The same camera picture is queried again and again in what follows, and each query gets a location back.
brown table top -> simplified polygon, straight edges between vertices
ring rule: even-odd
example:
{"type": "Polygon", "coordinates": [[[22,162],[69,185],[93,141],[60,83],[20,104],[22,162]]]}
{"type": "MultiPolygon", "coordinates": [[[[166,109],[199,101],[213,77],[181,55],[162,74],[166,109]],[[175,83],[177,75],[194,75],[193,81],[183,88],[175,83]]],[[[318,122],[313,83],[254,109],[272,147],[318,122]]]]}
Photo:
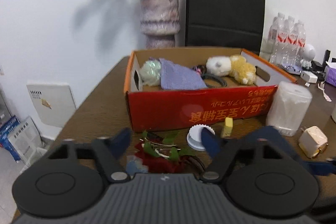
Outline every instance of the brown table top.
{"type": "MultiPolygon", "coordinates": [[[[73,138],[77,142],[90,142],[91,140],[101,136],[113,136],[119,130],[125,127],[130,127],[129,117],[127,113],[125,97],[123,96],[123,85],[128,57],[124,57],[99,83],[93,92],[86,98],[83,104],[77,109],[75,114],[70,118],[61,133],[58,135],[54,145],[59,144],[63,139],[73,138]]],[[[298,79],[299,84],[304,84],[302,79],[298,79]]],[[[318,126],[328,137],[329,146],[326,152],[319,155],[314,160],[324,160],[328,157],[336,156],[336,123],[330,117],[336,103],[336,89],[331,85],[325,85],[325,91],[332,99],[332,102],[327,102],[322,91],[317,88],[317,85],[311,84],[309,87],[313,95],[312,102],[302,121],[303,127],[318,126]]],[[[265,116],[254,117],[249,119],[234,120],[232,137],[240,138],[247,133],[258,129],[265,125],[265,116]]],[[[211,126],[216,134],[221,132],[221,123],[211,126]]],[[[175,140],[179,146],[186,146],[186,135],[188,128],[181,129],[175,140]]],[[[293,137],[286,137],[302,156],[305,157],[301,149],[297,145],[297,140],[301,133],[298,132],[293,137]]],[[[134,145],[139,142],[140,134],[134,134],[132,142],[127,149],[125,155],[120,160],[125,166],[126,156],[133,155],[136,151],[134,145]]],[[[196,155],[207,166],[211,160],[206,152],[196,151],[196,155]]],[[[94,163],[91,160],[81,160],[82,164],[94,168],[94,163]]],[[[319,177],[321,182],[320,197],[328,197],[336,195],[336,176],[319,177]]]]}

white wall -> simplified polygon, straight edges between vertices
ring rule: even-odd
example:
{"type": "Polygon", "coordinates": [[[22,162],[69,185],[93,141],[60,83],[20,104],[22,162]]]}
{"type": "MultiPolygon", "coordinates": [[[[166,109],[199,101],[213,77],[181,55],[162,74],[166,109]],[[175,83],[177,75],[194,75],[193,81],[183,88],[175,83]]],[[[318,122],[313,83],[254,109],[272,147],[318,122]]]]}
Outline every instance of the white wall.
{"type": "MultiPolygon", "coordinates": [[[[266,0],[264,36],[278,11],[305,22],[318,61],[327,48],[336,57],[335,0],[266,0]]],[[[66,82],[78,107],[118,60],[144,47],[139,12],[139,0],[0,0],[0,84],[12,112],[55,138],[60,129],[42,124],[26,83],[66,82]]]]}

metal screw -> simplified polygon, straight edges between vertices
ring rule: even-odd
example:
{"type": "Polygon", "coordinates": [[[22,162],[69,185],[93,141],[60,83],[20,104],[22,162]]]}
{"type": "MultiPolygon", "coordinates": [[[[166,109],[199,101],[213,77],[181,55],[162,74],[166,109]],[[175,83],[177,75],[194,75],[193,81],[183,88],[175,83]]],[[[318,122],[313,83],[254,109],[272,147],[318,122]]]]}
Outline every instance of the metal screw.
{"type": "Polygon", "coordinates": [[[217,172],[208,171],[203,174],[203,178],[208,180],[215,180],[219,178],[219,174],[217,172]]]}
{"type": "Polygon", "coordinates": [[[111,179],[113,180],[125,180],[127,178],[127,174],[125,172],[114,172],[111,175],[111,179]]]}

vase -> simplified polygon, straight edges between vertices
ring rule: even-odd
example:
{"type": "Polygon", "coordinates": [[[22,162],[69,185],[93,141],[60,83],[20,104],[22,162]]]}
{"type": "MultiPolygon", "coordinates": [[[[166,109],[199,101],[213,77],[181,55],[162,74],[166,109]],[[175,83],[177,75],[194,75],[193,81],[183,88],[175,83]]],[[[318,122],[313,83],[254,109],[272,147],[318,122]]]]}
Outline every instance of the vase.
{"type": "Polygon", "coordinates": [[[179,0],[140,0],[140,30],[147,36],[146,48],[175,46],[180,30],[179,0]]]}

white jar lid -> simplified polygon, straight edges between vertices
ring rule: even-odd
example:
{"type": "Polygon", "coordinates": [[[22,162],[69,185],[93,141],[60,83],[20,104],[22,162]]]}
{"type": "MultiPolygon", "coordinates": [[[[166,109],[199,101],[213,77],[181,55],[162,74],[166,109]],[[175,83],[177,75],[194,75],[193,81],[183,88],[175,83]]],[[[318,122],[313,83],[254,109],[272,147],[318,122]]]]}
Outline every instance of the white jar lid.
{"type": "Polygon", "coordinates": [[[213,135],[215,135],[215,131],[210,126],[204,124],[197,124],[191,127],[187,135],[187,142],[188,145],[194,150],[205,151],[205,148],[202,145],[202,137],[201,137],[201,132],[203,128],[207,128],[213,135]]]}

